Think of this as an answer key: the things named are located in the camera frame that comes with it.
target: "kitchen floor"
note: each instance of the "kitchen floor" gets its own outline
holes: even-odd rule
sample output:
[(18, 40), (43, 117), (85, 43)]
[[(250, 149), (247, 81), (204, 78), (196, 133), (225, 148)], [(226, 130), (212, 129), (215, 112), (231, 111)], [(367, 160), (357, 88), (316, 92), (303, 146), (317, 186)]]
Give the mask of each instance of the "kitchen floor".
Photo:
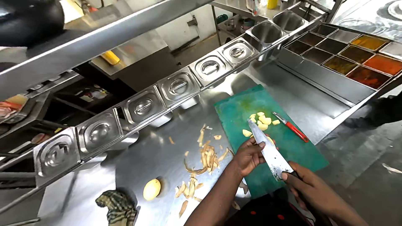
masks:
[[(220, 37), (224, 44), (227, 34), (220, 32)], [(217, 47), (214, 35), (183, 50), (176, 60), (184, 67)], [(397, 95), (400, 90), (397, 87), (390, 93)], [(369, 110), (367, 105), (351, 117), (362, 117)], [(402, 121), (373, 130), (351, 129), (341, 124), (317, 148), (330, 162), (317, 174), (370, 225), (402, 225), (402, 174), (383, 165), (402, 170)]]

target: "spice container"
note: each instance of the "spice container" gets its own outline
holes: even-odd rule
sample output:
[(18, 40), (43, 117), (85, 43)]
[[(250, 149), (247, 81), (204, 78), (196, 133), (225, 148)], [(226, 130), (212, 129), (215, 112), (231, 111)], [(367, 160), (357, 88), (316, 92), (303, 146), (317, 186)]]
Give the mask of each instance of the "spice container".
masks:
[[(219, 47), (216, 50), (229, 62), (232, 67), (236, 67), (236, 65), (258, 54), (258, 51), (241, 37)], [(246, 69), (249, 65), (250, 64), (242, 66), (234, 73), (237, 74), (243, 69)]]
[(133, 129), (141, 124), (153, 120), (150, 125), (159, 127), (170, 119), (173, 114), (167, 108), (159, 94), (156, 85), (152, 85), (121, 104), (127, 121), (134, 125)]
[(391, 77), (371, 70), (369, 68), (359, 66), (349, 73), (346, 77), (353, 79), (361, 84), (378, 89), (386, 83)]
[(329, 36), (329, 38), (341, 41), (344, 43), (349, 43), (350, 41), (354, 40), (355, 38), (359, 37), (360, 34), (353, 33), (350, 31), (344, 31), (344, 30), (337, 30), (333, 34)]
[(324, 40), (324, 38), (321, 36), (312, 34), (310, 32), (307, 32), (305, 35), (301, 36), (298, 40), (301, 42), (304, 42), (306, 44), (309, 44), (311, 46), (315, 46), (318, 43), (320, 43), (322, 40)]
[(337, 28), (334, 28), (334, 27), (330, 27), (330, 26), (327, 26), (327, 25), (319, 25), (318, 27), (316, 27), (313, 30), (311, 30), (311, 32), (326, 37), (326, 36), (330, 35), (332, 32), (334, 32), (336, 30), (337, 30)]
[[(191, 63), (190, 69), (194, 72), (202, 86), (208, 86), (212, 82), (219, 80), (219, 78), (230, 71), (232, 67), (217, 51), (212, 51), (200, 60)], [(220, 80), (210, 88), (216, 87), (223, 81), (223, 79)]]
[(309, 50), (311, 46), (296, 40), (287, 45), (285, 48), (294, 52), (295, 54), (301, 55), (305, 51)]
[(290, 10), (284, 10), (276, 14), (272, 20), (287, 33), (291, 33), (292, 31), (308, 23), (308, 21)]
[(74, 127), (69, 127), (33, 149), (36, 186), (41, 186), (80, 162)]
[(395, 76), (402, 70), (401, 61), (380, 54), (375, 54), (372, 58), (367, 60), (364, 65), (392, 76)]
[(387, 42), (387, 40), (382, 40), (368, 35), (362, 35), (353, 40), (351, 44), (375, 51)]
[(333, 39), (325, 39), (320, 44), (317, 45), (317, 48), (325, 50), (332, 54), (338, 54), (347, 46), (348, 44), (342, 43), (340, 41), (335, 41)]
[(305, 52), (302, 56), (306, 57), (309, 60), (312, 60), (318, 64), (322, 64), (324, 61), (328, 60), (332, 57), (332, 54), (322, 51), (317, 48), (312, 48), (309, 51)]
[(352, 61), (348, 61), (337, 56), (333, 56), (323, 65), (343, 75), (348, 74), (357, 66), (357, 64), (353, 63)]
[(359, 64), (366, 62), (370, 57), (374, 54), (368, 51), (365, 51), (359, 47), (350, 45), (345, 50), (343, 50), (339, 55), (346, 57), (348, 59), (353, 60)]
[[(253, 45), (254, 47), (257, 46), (256, 49), (259, 52), (268, 49), (272, 43), (286, 36), (286, 33), (278, 25), (271, 23), (268, 20), (263, 21), (248, 29), (246, 31), (246, 34), (255, 39), (254, 41), (256, 42), (256, 44), (251, 43), (251, 45)], [(264, 61), (265, 59), (269, 58), (273, 52), (274, 49), (271, 49), (267, 53), (261, 55), (258, 60)]]
[(76, 126), (81, 159), (123, 136), (117, 110), (108, 109)]
[[(188, 67), (185, 67), (168, 77), (158, 81), (158, 89), (162, 94), (163, 101), (169, 108), (185, 97), (201, 91), (197, 79)], [(180, 106), (187, 109), (199, 101), (199, 95), (184, 102)]]
[(379, 50), (384, 55), (402, 60), (402, 44), (391, 42)]

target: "stainless steel pot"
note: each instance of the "stainless steel pot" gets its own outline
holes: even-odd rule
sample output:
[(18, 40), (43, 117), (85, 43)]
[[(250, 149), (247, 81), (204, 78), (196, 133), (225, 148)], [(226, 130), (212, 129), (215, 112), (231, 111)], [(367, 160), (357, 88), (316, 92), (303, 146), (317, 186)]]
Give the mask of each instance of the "stainless steel pot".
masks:
[(290, 10), (285, 10), (276, 14), (272, 20), (287, 33), (291, 33), (308, 23), (308, 21)]
[[(246, 34), (253, 38), (250, 40), (251, 45), (253, 45), (259, 52), (268, 49), (276, 40), (286, 36), (286, 32), (269, 20), (263, 21), (248, 29)], [(273, 52), (274, 48), (269, 50), (267, 53), (262, 54), (258, 60), (266, 60)]]
[(123, 131), (115, 108), (76, 126), (81, 159), (120, 139)]
[[(242, 37), (234, 39), (233, 41), (219, 47), (217, 51), (229, 62), (232, 67), (236, 67), (243, 61), (258, 54), (257, 49), (255, 49)], [(249, 65), (250, 64), (248, 63), (247, 65), (242, 66), (234, 73), (239, 73), (240, 71), (246, 69)]]
[(155, 117), (157, 119), (152, 121), (150, 125), (159, 127), (172, 119), (173, 116), (171, 112), (167, 111), (157, 85), (152, 85), (123, 102), (122, 107), (127, 121), (134, 125), (133, 129), (153, 120)]
[[(219, 80), (226, 72), (232, 69), (230, 64), (217, 51), (212, 51), (200, 60), (191, 63), (190, 68), (202, 86), (207, 86)], [(223, 81), (224, 79), (219, 80), (209, 88), (214, 88)]]
[(67, 128), (33, 149), (36, 185), (40, 186), (80, 162), (74, 127)]
[[(158, 81), (158, 89), (162, 94), (166, 106), (172, 107), (180, 100), (199, 93), (201, 86), (188, 67), (169, 75)], [(199, 95), (180, 105), (183, 109), (194, 106), (199, 102)]]

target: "steel table leg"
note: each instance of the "steel table leg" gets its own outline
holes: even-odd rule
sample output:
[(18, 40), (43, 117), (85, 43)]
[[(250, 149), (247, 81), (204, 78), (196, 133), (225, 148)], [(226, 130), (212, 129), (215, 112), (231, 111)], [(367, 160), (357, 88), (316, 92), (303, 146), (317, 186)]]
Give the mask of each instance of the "steel table leg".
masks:
[(218, 29), (218, 23), (216, 22), (216, 15), (215, 15), (215, 7), (212, 7), (212, 14), (213, 14), (213, 21), (215, 22), (215, 29), (216, 29), (216, 37), (218, 37), (218, 42), (219, 42), (219, 46), (221, 46), (221, 38), (219, 37), (219, 29)]

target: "steel shelf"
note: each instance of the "steel shelf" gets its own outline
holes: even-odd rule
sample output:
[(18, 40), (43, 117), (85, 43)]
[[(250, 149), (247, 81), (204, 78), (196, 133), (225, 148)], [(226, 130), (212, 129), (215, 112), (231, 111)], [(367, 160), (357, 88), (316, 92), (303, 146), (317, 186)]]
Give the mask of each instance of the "steel shelf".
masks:
[(65, 32), (0, 72), (0, 100), (21, 93), (212, 0), (118, 1), (65, 25)]

